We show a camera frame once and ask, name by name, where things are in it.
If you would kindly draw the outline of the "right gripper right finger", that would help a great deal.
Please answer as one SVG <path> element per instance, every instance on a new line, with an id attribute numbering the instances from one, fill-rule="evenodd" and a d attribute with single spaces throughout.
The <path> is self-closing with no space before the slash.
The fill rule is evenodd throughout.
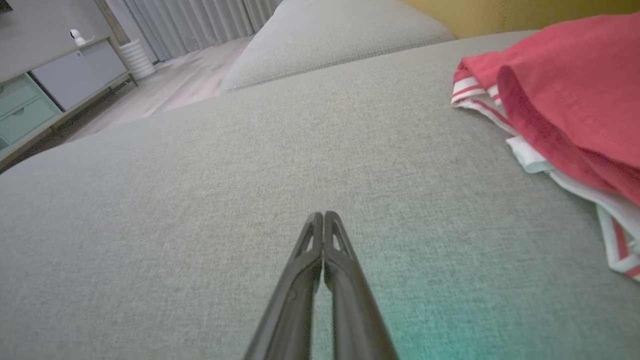
<path id="1" fill-rule="evenodd" d="M 333 297 L 336 360 L 397 360 L 398 354 L 340 216 L 323 221 L 324 283 Z"/>

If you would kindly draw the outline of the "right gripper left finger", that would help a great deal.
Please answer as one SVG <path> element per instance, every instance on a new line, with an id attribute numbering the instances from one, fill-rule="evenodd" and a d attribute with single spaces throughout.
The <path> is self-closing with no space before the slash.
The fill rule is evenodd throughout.
<path id="1" fill-rule="evenodd" d="M 308 360 L 314 295 L 323 268 L 323 215 L 313 212 L 286 262 L 245 360 Z"/>

